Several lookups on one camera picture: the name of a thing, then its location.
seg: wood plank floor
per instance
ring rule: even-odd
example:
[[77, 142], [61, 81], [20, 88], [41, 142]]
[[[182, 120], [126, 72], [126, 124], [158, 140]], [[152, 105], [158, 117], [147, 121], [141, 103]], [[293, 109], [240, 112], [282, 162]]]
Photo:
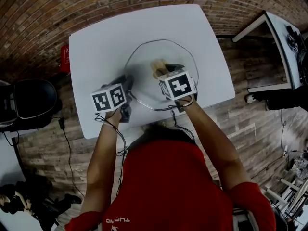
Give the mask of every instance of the wood plank floor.
[[[236, 97], [208, 107], [205, 111], [233, 142], [253, 180], [263, 189], [270, 187], [277, 189], [278, 179], [287, 173], [285, 169], [288, 161], [287, 157], [282, 157], [281, 113], [280, 111], [266, 111], [264, 102], [246, 104], [244, 96], [247, 94], [247, 87], [251, 80], [254, 81], [253, 83], [261, 83], [258, 81], [262, 79], [258, 66], [261, 66], [265, 75], [267, 69], [271, 73], [276, 71], [276, 80], [282, 80], [281, 65], [277, 63], [280, 57], [269, 51], [273, 49], [267, 41], [242, 39], [234, 44], [230, 39], [221, 39], [219, 43], [231, 73]], [[63, 101], [63, 109], [58, 115], [65, 118], [65, 131], [72, 148], [71, 164], [75, 183], [85, 193], [86, 170], [96, 139], [87, 140], [83, 137], [70, 77], [62, 80], [57, 88]], [[283, 146], [288, 145], [289, 151], [303, 150], [305, 138], [308, 137], [307, 112], [301, 108], [282, 110], [282, 120], [287, 121], [282, 138]], [[202, 148], [187, 116], [178, 116], [177, 121], [180, 126], [193, 132], [197, 144]], [[167, 119], [165, 124], [167, 127], [173, 127], [171, 119]], [[127, 143], [130, 144], [142, 134], [142, 130], [141, 128], [132, 128], [123, 131], [123, 134]], [[119, 139], [117, 149], [121, 150], [122, 147], [123, 143]], [[57, 119], [54, 119], [47, 127], [21, 137], [18, 148], [26, 168], [35, 167], [38, 174], [44, 175], [52, 181], [54, 196], [63, 196], [64, 193], [78, 195], [72, 186], [72, 175], [68, 165], [69, 148]], [[295, 156], [298, 155], [296, 153], [290, 154], [291, 158]], [[216, 170], [206, 155], [205, 160], [211, 175], [218, 178]], [[119, 172], [120, 158], [117, 158], [112, 199], [116, 196]], [[60, 215], [58, 221], [61, 225], [77, 216], [79, 208], [80, 205], [74, 205], [66, 213]]]

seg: fiducial marker cube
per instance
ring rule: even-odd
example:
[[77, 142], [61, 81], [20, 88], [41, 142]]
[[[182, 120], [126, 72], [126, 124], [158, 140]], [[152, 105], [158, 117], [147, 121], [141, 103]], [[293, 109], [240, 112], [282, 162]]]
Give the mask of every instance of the fiducial marker cube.
[[164, 95], [171, 100], [196, 93], [196, 87], [188, 71], [179, 69], [158, 77]]
[[122, 84], [104, 86], [91, 94], [96, 112], [116, 110], [127, 102]]

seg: black chair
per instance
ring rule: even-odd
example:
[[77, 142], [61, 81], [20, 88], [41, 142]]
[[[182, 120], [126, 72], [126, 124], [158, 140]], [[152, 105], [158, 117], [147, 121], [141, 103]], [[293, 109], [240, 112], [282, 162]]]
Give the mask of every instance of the black chair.
[[42, 128], [61, 108], [56, 89], [46, 80], [30, 79], [0, 86], [0, 131]]

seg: tabletop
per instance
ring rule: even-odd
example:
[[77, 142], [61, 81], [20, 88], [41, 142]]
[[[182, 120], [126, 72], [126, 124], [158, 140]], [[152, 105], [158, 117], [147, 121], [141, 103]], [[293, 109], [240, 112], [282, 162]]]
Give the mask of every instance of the tabletop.
[[284, 55], [284, 58], [286, 60], [287, 71], [291, 79], [290, 81], [291, 81], [292, 88], [297, 89], [302, 85], [302, 83], [299, 80], [299, 72], [298, 72], [296, 56], [294, 52], [291, 50], [291, 48], [289, 47], [287, 40], [286, 40], [289, 34], [286, 27], [291, 26], [293, 31], [296, 31], [298, 34], [300, 34], [300, 31], [298, 30], [297, 27], [295, 27], [291, 23], [287, 22], [286, 20], [272, 13], [266, 12], [266, 15], [269, 21], [271, 22], [273, 28], [275, 29], [276, 36], [282, 47], [282, 54]]
[[[101, 124], [94, 121], [96, 115], [90, 94], [124, 74], [128, 58], [139, 45], [158, 39], [172, 42], [164, 40], [146, 44], [134, 54], [128, 65], [130, 70], [136, 66], [133, 69], [137, 77], [133, 93], [138, 98], [158, 108], [168, 105], [168, 101], [163, 101], [165, 98], [158, 81], [149, 74], [150, 62], [157, 58], [185, 65], [198, 81], [201, 107], [235, 97], [225, 58], [199, 5], [161, 6], [121, 14], [90, 25], [69, 38], [72, 86], [85, 138], [97, 137], [101, 128]], [[130, 122], [120, 124], [120, 130], [171, 117], [170, 111], [153, 111], [135, 100], [130, 105]]]

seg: person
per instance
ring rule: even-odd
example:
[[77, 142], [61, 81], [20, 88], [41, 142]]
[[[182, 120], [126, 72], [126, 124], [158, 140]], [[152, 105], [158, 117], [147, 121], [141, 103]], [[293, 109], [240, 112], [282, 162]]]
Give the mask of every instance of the person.
[[[183, 99], [181, 104], [191, 101]], [[67, 231], [232, 230], [233, 208], [249, 210], [260, 231], [274, 231], [269, 201], [249, 178], [231, 141], [198, 103], [184, 110], [216, 168], [213, 183], [202, 151], [182, 130], [150, 126], [133, 142], [123, 165], [123, 181], [111, 203], [117, 132], [103, 123], [87, 171], [80, 215]], [[121, 113], [105, 119], [118, 127]]]
[[24, 211], [36, 218], [43, 231], [50, 231], [55, 219], [67, 211], [71, 204], [80, 204], [81, 199], [77, 196], [66, 194], [61, 201], [50, 202], [42, 200], [26, 188], [27, 182], [18, 182], [14, 185], [0, 187], [0, 208], [5, 213], [15, 214], [17, 211]]
[[297, 89], [281, 89], [253, 92], [245, 96], [247, 103], [266, 101], [267, 110], [289, 109], [301, 107], [308, 111], [308, 86], [304, 85]]

